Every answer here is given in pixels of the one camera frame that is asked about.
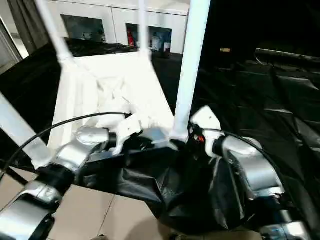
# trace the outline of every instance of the black surface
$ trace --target black surface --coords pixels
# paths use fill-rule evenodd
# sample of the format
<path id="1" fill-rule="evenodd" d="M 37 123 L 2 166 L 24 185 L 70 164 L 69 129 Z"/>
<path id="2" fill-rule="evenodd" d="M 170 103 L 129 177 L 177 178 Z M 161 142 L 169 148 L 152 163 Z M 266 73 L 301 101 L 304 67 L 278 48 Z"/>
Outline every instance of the black surface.
<path id="1" fill-rule="evenodd" d="M 207 22 L 207 68 L 254 59 L 256 48 L 320 57 L 316 0 L 212 0 Z"/>
<path id="2" fill-rule="evenodd" d="M 75 56 L 114 51 L 109 45 L 81 40 L 70 41 L 69 47 Z M 131 49 L 118 46 L 116 50 Z M 300 216 L 315 239 L 320 239 L 320 75 L 305 67 L 272 64 L 243 63 L 222 69 L 211 64 L 210 57 L 202 57 L 192 112 L 209 105 L 224 130 L 257 139 L 276 163 Z M 174 111 L 181 58 L 153 57 L 152 63 Z M 46 46 L 1 75 L 0 91 L 39 132 L 52 123 L 59 78 L 55 53 Z M 0 143 L 0 157 L 8 159 L 16 146 L 4 133 Z M 105 168 L 88 167 L 84 169 L 88 174 L 78 181 L 89 188 L 144 200 L 163 223 L 183 232 L 222 229 L 224 218 L 219 210 L 228 227 L 240 223 L 224 161 L 216 178 L 219 184 L 211 189 L 213 166 L 205 158 L 195 162 L 197 156 L 187 152 L 172 161 L 166 154 L 149 158 L 123 158 L 104 163 Z M 24 159 L 18 166 L 30 167 L 30 163 Z"/>

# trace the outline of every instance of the black garbage bag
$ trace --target black garbage bag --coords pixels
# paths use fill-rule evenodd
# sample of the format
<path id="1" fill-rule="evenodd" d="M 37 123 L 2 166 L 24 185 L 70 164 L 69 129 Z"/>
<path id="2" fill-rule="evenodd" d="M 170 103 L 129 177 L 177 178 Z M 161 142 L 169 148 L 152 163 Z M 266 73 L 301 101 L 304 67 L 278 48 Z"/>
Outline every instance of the black garbage bag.
<path id="1" fill-rule="evenodd" d="M 192 144 L 87 163 L 77 184 L 145 201 L 160 222 L 185 234 L 231 230 L 245 217 L 231 166 Z"/>

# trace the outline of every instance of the wall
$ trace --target wall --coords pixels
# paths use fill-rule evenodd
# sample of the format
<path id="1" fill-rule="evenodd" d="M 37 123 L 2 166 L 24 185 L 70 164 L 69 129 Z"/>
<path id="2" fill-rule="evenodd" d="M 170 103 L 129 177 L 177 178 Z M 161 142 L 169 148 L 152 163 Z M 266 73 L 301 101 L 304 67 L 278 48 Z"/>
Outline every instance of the wall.
<path id="1" fill-rule="evenodd" d="M 18 34 L 7 0 L 0 0 L 0 15 L 11 34 Z"/>
<path id="2" fill-rule="evenodd" d="M 0 68 L 4 65 L 10 63 L 12 61 L 12 57 L 6 48 L 5 43 L 0 35 Z"/>

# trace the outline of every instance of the white cabinet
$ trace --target white cabinet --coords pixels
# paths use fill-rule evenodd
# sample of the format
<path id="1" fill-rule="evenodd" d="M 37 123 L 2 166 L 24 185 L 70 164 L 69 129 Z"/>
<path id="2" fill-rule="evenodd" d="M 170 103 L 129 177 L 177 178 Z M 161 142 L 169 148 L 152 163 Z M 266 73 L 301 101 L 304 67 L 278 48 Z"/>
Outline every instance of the white cabinet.
<path id="1" fill-rule="evenodd" d="M 138 26 L 138 11 L 113 8 L 112 14 L 117 42 L 128 45 L 128 29 L 132 31 L 132 26 Z M 171 53 L 183 53 L 187 26 L 186 16 L 147 12 L 147 23 L 150 27 L 150 40 L 155 32 L 169 32 L 168 42 L 171 43 Z"/>
<path id="2" fill-rule="evenodd" d="M 53 0 L 47 4 L 62 37 L 117 42 L 111 7 Z"/>
<path id="3" fill-rule="evenodd" d="M 137 46 L 138 0 L 47 0 L 62 37 Z M 184 51 L 190 0 L 146 0 L 150 45 Z"/>

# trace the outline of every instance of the gray curtain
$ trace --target gray curtain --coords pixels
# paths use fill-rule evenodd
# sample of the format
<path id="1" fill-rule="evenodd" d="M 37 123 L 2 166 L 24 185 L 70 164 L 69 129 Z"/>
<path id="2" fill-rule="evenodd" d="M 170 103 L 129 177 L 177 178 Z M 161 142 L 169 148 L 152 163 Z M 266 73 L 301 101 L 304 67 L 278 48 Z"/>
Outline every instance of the gray curtain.
<path id="1" fill-rule="evenodd" d="M 50 42 L 34 0 L 8 0 L 8 4 L 20 38 L 29 54 Z"/>

